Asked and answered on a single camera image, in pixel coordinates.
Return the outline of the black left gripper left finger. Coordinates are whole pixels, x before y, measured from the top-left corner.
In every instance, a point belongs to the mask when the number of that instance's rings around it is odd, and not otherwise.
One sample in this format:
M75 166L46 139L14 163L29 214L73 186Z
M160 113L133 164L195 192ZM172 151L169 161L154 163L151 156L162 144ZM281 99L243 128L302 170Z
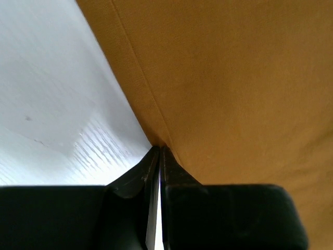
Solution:
M2 187L1 249L153 249L159 153L107 185Z

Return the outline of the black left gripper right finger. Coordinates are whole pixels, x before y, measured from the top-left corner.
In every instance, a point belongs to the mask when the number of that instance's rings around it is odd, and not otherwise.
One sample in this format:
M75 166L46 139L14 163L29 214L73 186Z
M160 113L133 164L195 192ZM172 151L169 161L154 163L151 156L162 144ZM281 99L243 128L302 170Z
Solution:
M203 185L160 152L165 249L308 249L288 192L272 184Z

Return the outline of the brown trousers with striped trim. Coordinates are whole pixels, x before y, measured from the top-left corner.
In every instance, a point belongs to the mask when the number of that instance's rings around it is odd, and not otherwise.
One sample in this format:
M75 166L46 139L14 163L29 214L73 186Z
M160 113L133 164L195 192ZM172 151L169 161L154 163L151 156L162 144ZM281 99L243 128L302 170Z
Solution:
M332 249L332 1L78 1L149 141L204 184L276 183Z

